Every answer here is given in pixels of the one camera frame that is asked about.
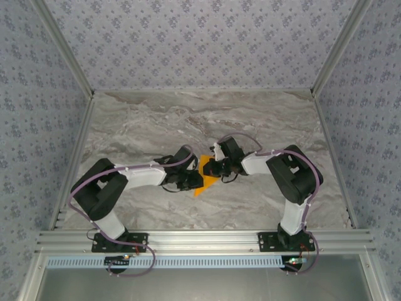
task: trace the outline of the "orange triangular piece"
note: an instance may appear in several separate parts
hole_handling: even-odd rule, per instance
[[[203,167],[212,158],[214,158],[214,156],[200,155],[199,174],[203,177],[203,187],[196,188],[194,196],[198,196],[203,193],[209,186],[213,185],[219,179],[218,177],[210,177],[203,174]]]

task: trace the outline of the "gray marble tabletop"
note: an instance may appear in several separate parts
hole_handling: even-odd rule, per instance
[[[256,137],[264,149],[298,145],[325,178],[308,216],[310,228],[349,227],[348,214],[310,92],[98,92],[78,176],[97,160],[148,162],[175,154],[182,144],[195,153],[230,132]],[[252,141],[236,137],[245,151]],[[198,197],[161,187],[126,189],[115,211],[128,229],[274,229],[284,197],[271,176],[218,181]],[[64,229],[91,225],[68,211]]]

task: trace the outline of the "patterned wall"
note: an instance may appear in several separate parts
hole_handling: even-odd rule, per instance
[[[0,300],[46,229],[85,97],[28,0],[0,1]]]
[[[401,3],[374,0],[320,95],[361,227],[401,300]]]
[[[355,0],[46,0],[92,88],[312,86]]]

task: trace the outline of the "black cable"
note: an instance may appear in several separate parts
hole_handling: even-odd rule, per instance
[[[238,177],[238,174],[236,174],[236,176],[232,179],[232,180],[229,180],[229,181],[227,181],[227,182],[224,182],[224,176],[221,176],[221,181],[224,183],[224,184],[228,184],[228,183],[231,183],[231,182],[234,182],[236,179],[237,179],[237,177]]]
[[[89,232],[92,231],[92,230],[97,230],[97,229],[96,228],[89,229],[88,232],[86,232],[86,237],[91,241],[95,241],[93,238],[89,237]]]
[[[179,193],[179,192],[180,192],[180,190],[176,190],[176,191],[169,190],[169,189],[167,189],[166,187],[164,187],[163,185],[162,185],[162,188],[163,188],[164,190],[166,190],[168,193]]]

